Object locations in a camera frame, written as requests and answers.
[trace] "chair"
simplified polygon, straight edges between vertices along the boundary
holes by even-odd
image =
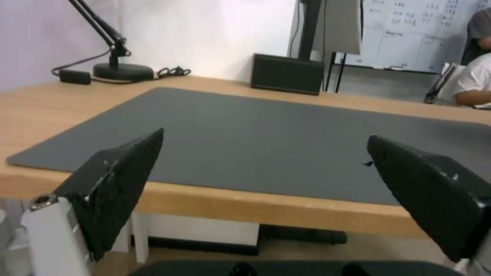
[[[440,78],[426,94],[424,103],[457,106],[452,90],[457,84],[459,76],[464,69],[465,66],[463,65],[458,65],[456,63],[445,63]]]

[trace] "black desk mat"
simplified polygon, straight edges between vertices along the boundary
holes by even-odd
[[[157,182],[398,205],[376,169],[362,165],[372,134],[450,156],[491,182],[485,125],[172,88],[148,91],[7,162],[70,172],[158,127],[165,134],[150,175]]]

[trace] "black desk lamp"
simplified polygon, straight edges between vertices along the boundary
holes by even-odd
[[[152,80],[154,72],[152,68],[134,64],[119,64],[120,56],[130,56],[131,52],[124,47],[126,38],[111,27],[107,22],[94,13],[83,0],[69,0],[70,3],[82,14],[89,24],[109,45],[109,63],[94,65],[94,76],[108,80],[139,82]]]

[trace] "cable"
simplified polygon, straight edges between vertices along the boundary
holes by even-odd
[[[295,37],[297,36],[297,33],[299,31],[299,25],[300,25],[300,0],[297,0],[297,26],[295,27],[295,32],[293,33],[292,41],[290,41],[290,52],[288,53],[288,57],[292,57],[293,41],[295,40]]]
[[[82,60],[79,60],[79,61],[75,61],[75,62],[72,62],[72,63],[69,63],[69,64],[65,64],[65,65],[62,65],[62,66],[55,67],[55,68],[51,69],[51,73],[53,75],[59,77],[59,71],[61,69],[65,69],[65,68],[68,68],[68,67],[79,65],[79,64],[84,63],[84,62],[87,62],[87,61],[91,61],[91,60],[96,59],[96,58],[100,58],[102,56],[105,56],[105,55],[109,54],[110,52],[111,52],[111,49],[107,50],[106,52],[104,52],[104,53],[102,53],[100,55],[88,57],[88,58],[85,58],[85,59],[82,59]],[[161,80],[161,79],[165,79],[167,77],[187,76],[190,73],[191,73],[191,69],[183,69],[180,66],[177,66],[177,67],[172,68],[172,69],[169,69],[168,67],[164,67],[164,68],[160,69],[157,72],[157,77],[154,78],[154,79],[152,79],[152,80],[150,80],[150,81]],[[112,80],[98,79],[98,78],[94,78],[94,77],[91,77],[90,79],[93,82],[109,83],[109,84],[132,84],[132,83],[140,83],[140,82],[143,82],[143,81],[147,81],[147,80],[138,80],[138,81],[112,81]]]
[[[79,61],[75,61],[75,62],[72,62],[72,63],[69,63],[69,64],[65,64],[65,65],[62,65],[62,66],[58,66],[56,68],[51,69],[51,74],[59,77],[60,74],[58,73],[58,71],[61,70],[61,69],[65,69],[65,68],[68,68],[68,67],[79,65],[79,64],[84,63],[84,62],[87,62],[87,61],[91,61],[91,60],[96,59],[96,58],[100,58],[102,56],[105,56],[105,55],[109,54],[110,52],[111,52],[111,49],[105,51],[104,53],[102,53],[100,55],[96,55],[96,56],[93,56],[93,57],[88,57],[88,58],[85,58],[85,59],[82,59],[82,60],[79,60]]]
[[[322,25],[324,28],[323,35],[322,35],[322,90],[324,89],[324,84],[326,83],[326,64],[325,59],[326,59],[326,7],[327,7],[327,0],[324,1],[324,18],[322,21]]]

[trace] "floor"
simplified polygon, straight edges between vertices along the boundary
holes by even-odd
[[[350,234],[345,245],[270,240],[259,256],[150,248],[147,263],[164,260],[421,260],[450,266],[438,246],[429,239]],[[95,268],[96,276],[126,275],[138,264],[135,252],[108,252]]]

